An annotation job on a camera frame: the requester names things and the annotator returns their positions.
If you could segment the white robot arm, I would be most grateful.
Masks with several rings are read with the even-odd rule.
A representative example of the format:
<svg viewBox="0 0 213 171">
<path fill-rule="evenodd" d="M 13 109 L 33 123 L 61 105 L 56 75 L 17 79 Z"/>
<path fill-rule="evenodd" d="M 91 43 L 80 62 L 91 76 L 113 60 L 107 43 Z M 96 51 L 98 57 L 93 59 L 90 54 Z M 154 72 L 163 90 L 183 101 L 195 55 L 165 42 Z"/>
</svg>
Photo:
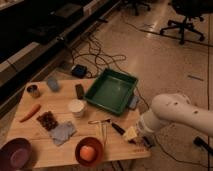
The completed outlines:
<svg viewBox="0 0 213 171">
<path fill-rule="evenodd" d="M 194 128 L 213 137 L 213 111 L 191 104 L 184 94 L 159 94 L 155 96 L 149 109 L 136 122 L 139 136 L 153 135 L 171 123 Z"/>
</svg>

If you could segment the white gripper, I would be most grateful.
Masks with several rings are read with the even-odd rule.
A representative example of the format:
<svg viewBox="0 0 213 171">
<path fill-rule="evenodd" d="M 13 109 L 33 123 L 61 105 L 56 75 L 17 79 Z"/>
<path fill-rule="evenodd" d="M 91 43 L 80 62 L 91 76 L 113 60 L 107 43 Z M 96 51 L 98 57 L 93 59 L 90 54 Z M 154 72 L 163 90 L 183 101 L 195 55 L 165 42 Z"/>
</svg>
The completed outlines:
<svg viewBox="0 0 213 171">
<path fill-rule="evenodd" d="M 155 145 L 154 132 L 156 130 L 156 123 L 154 120 L 146 117 L 140 117 L 136 121 L 137 135 L 143 140 L 146 147 L 153 147 Z"/>
</svg>

